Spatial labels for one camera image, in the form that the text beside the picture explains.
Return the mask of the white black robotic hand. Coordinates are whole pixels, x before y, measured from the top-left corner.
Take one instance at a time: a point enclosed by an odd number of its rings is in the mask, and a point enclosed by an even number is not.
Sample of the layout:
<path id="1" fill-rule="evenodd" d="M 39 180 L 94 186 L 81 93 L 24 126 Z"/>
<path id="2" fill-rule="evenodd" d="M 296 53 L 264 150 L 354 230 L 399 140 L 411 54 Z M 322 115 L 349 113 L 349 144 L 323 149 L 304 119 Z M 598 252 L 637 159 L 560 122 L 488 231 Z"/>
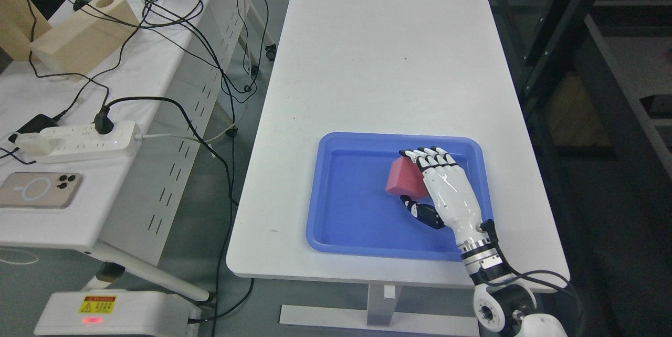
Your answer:
<path id="1" fill-rule="evenodd" d="M 422 173 L 423 183 L 441 220 L 454 232 L 462 252 L 484 246 L 489 237 L 479 231 L 481 208 L 466 173 L 443 148 L 400 150 Z"/>

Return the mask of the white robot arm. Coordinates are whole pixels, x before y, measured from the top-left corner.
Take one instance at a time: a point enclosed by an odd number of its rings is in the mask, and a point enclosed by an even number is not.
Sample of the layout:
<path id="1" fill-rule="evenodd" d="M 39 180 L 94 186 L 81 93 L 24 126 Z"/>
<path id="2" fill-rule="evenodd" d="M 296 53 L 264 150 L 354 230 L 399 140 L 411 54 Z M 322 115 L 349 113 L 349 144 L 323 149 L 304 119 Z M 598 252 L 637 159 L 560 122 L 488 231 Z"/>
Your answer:
<path id="1" fill-rule="evenodd" d="M 540 313 L 522 274 L 511 268 L 499 248 L 494 220 L 479 226 L 485 239 L 460 248 L 475 285 L 473 307 L 482 327 L 499 336 L 566 336 L 561 322 Z"/>

